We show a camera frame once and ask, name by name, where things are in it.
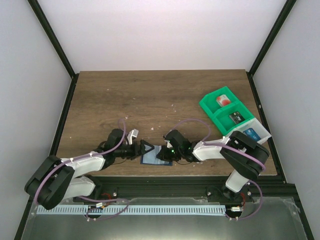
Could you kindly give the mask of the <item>blue leather card holder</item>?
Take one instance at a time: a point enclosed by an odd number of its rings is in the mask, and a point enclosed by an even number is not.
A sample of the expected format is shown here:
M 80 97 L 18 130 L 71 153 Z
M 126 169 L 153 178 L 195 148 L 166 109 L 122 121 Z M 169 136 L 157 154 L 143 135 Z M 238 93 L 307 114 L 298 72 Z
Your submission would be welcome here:
M 161 146 L 156 145 L 152 151 L 142 155 L 140 157 L 140 164 L 141 165 L 152 165 L 152 166 L 168 166 L 171 167 L 173 163 L 171 161 L 164 161 L 157 158 L 157 154 L 161 150 Z

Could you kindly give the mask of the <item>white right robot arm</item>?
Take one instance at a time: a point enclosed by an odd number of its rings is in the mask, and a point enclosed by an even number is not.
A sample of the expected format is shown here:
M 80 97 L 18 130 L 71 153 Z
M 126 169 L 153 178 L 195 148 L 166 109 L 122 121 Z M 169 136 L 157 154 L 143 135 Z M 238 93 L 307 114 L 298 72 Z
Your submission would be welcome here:
M 266 169 L 265 163 L 269 151 L 257 141 L 240 131 L 234 131 L 229 137 L 213 141 L 189 141 L 178 130 L 170 131 L 156 157 L 162 161 L 178 162 L 181 159 L 189 163 L 224 159 L 233 171 L 221 187 L 223 198 L 229 202 L 240 196 L 242 188 L 255 181 Z

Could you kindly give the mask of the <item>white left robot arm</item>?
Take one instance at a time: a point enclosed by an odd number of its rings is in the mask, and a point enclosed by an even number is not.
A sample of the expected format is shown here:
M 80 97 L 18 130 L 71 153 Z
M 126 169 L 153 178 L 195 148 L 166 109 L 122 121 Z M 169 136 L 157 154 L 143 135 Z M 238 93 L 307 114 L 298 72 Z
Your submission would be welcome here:
M 145 140 L 134 141 L 137 135 L 136 129 L 125 134 L 116 128 L 90 153 L 71 158 L 50 155 L 27 181 L 24 190 L 46 210 L 53 209 L 65 199 L 79 196 L 97 202 L 102 189 L 88 173 L 110 167 L 116 158 L 134 160 L 154 150 L 155 147 Z

